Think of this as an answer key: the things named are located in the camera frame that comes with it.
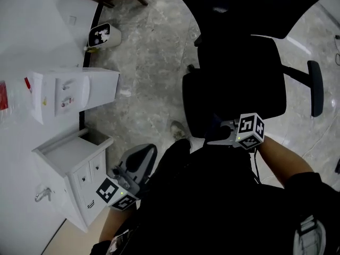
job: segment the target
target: chair seat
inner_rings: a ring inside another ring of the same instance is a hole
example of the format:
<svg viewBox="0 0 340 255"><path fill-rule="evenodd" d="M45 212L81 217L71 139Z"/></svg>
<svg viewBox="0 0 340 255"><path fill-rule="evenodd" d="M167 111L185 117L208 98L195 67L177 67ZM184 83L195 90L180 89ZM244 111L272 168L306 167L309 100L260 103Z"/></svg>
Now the chair seat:
<svg viewBox="0 0 340 255"><path fill-rule="evenodd" d="M286 111L285 82L275 42L251 36L238 41L235 48L225 49L231 51L200 45L201 71L183 77L185 115L194 137L204 138L214 114L226 121L244 113L267 119Z"/></svg>

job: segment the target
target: marble floor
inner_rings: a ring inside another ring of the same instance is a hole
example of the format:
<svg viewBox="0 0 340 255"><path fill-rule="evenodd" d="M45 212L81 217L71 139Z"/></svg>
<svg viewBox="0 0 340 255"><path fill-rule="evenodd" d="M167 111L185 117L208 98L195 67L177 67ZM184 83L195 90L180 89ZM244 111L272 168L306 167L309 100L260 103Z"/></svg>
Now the marble floor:
<svg viewBox="0 0 340 255"><path fill-rule="evenodd" d="M118 47L91 57L92 67L121 73L116 101L85 113L86 124L114 137L109 148L109 166L117 164L127 149L142 143L158 148L158 163L174 142L169 133L172 120L186 121L181 80L186 66L199 66L193 45L200 34L189 9L181 0L121 0L104 8L100 23L122 31ZM340 158L340 66L335 64L334 35L340 30L319 8L313 6L284 40L275 40L284 65L308 72L307 61L320 64L324 79L324 112L311 118L310 89L285 76L287 111L266 120L266 135L302 156L323 181L340 190L340 175L334 173ZM201 139L192 139L194 150ZM263 183L280 186L257 154Z"/></svg>

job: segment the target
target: black baseboard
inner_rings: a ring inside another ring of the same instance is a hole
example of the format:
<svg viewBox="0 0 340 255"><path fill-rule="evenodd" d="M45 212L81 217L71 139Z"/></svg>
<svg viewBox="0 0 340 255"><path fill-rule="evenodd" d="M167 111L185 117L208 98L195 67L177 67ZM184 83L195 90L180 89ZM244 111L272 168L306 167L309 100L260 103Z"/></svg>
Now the black baseboard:
<svg viewBox="0 0 340 255"><path fill-rule="evenodd" d="M340 159L339 159L339 161L338 161L338 164L336 165L335 173L340 174Z"/></svg>
<svg viewBox="0 0 340 255"><path fill-rule="evenodd" d="M103 3L98 3L95 16L93 17L91 28L94 28L98 25L103 7L104 7ZM85 52L83 67L89 67L90 60L91 60L91 53ZM84 128L85 128L85 112L80 112L79 113L79 130L82 130Z"/></svg>
<svg viewBox="0 0 340 255"><path fill-rule="evenodd" d="M49 240L48 244L45 246L44 250L42 251L41 255L44 254L45 250L47 249L47 247L49 246L49 244L51 243L51 241L53 240L54 236L58 233L58 231L61 229L61 227L64 225L66 219L64 220L64 222L62 222L62 224L59 226L59 228L57 229L57 231L53 234L51 240Z"/></svg>

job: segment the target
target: cabinet drawer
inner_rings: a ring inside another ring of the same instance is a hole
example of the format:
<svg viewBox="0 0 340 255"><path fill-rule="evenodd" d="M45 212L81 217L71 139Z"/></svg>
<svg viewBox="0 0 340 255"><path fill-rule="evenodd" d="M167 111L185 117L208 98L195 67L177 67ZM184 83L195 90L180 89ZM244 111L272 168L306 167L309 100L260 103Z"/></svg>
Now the cabinet drawer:
<svg viewBox="0 0 340 255"><path fill-rule="evenodd" d="M90 161L92 180L102 179L106 174L105 151L99 153Z"/></svg>
<svg viewBox="0 0 340 255"><path fill-rule="evenodd" d="M95 220L95 218L106 206L104 200L96 193L97 188L98 186L93 183L81 190L83 211L86 215L85 222L88 226Z"/></svg>

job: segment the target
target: white wall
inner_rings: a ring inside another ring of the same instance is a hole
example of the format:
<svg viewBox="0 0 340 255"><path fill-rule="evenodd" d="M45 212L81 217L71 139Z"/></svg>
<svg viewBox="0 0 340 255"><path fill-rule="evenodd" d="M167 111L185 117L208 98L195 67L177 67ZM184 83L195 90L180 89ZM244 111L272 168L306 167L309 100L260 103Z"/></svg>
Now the white wall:
<svg viewBox="0 0 340 255"><path fill-rule="evenodd" d="M320 0L319 2L340 23L340 0Z"/></svg>
<svg viewBox="0 0 340 255"><path fill-rule="evenodd" d="M96 8L90 0L0 0L0 81L21 80L36 67L81 67ZM0 254L41 254L64 220L47 199L35 203L40 180L30 152L78 127L75 115L53 125L27 116L0 126Z"/></svg>

